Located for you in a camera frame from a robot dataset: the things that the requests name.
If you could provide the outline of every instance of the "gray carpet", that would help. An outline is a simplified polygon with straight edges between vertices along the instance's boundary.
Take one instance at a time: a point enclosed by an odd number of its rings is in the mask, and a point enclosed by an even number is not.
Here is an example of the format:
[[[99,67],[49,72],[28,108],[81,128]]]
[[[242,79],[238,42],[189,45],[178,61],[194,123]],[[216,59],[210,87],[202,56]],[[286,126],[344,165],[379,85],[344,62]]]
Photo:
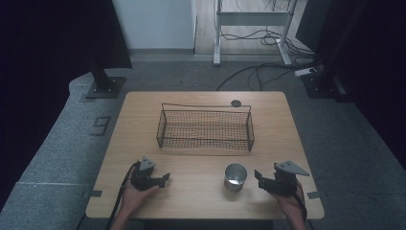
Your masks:
[[[262,63],[133,62],[133,70],[106,70],[110,77],[126,77],[118,99],[84,100],[93,77],[73,80],[64,109],[0,214],[0,228],[78,226],[127,92],[215,91],[238,70]],[[260,79],[285,71],[261,69]],[[235,76],[220,90],[259,90],[256,78],[248,79],[250,73]],[[307,229],[406,229],[406,172],[353,103],[309,99],[293,73],[263,90],[285,93],[321,195],[326,215],[308,222]],[[102,127],[94,126],[98,117],[110,118],[104,135]],[[106,219],[84,218],[79,229],[103,229],[105,224]],[[132,221],[130,229],[143,229],[143,224]],[[274,229],[289,228],[278,220]]]

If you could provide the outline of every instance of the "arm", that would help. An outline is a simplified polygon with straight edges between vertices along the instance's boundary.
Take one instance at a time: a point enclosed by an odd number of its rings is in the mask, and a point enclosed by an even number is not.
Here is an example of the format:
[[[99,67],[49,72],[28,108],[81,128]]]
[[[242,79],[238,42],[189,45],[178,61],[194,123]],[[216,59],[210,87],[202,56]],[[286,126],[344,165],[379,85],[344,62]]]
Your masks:
[[[122,197],[122,204],[119,213],[114,220],[111,230],[124,230],[134,212],[143,204],[144,200],[154,194],[159,186],[154,186],[145,191],[135,189],[130,180],[127,180]]]
[[[301,200],[305,200],[302,186],[298,181],[298,188],[296,194]],[[305,230],[305,220],[301,207],[299,206],[298,201],[291,196],[282,196],[271,194],[279,203],[282,211],[286,215],[286,218],[289,220],[293,230]]]

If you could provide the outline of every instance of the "silver cup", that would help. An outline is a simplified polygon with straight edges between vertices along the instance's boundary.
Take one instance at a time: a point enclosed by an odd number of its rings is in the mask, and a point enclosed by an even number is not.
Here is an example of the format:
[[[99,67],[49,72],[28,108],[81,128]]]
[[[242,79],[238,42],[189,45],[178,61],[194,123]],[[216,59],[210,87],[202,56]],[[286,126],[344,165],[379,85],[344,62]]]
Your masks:
[[[245,180],[247,179],[247,170],[239,163],[234,163],[227,166],[224,175],[224,185],[227,189],[233,192],[238,192],[242,189]]]

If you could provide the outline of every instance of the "wire basket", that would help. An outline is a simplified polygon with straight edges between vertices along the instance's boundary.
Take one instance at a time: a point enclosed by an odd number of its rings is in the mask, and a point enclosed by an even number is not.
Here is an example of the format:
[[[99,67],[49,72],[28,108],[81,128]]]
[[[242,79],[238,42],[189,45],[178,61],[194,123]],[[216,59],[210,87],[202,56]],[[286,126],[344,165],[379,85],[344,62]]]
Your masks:
[[[156,139],[160,148],[251,150],[251,106],[163,103]]]

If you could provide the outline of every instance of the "black curtain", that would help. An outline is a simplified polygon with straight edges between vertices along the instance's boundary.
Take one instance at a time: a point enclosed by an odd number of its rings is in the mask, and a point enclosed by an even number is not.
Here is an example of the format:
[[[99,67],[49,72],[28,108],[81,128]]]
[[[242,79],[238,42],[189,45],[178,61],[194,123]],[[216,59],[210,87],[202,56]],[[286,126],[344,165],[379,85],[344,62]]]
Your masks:
[[[69,82],[100,68],[131,68],[111,0],[12,0],[0,5],[3,207],[55,123]]]
[[[406,3],[370,1],[358,21],[340,80],[406,169]]]

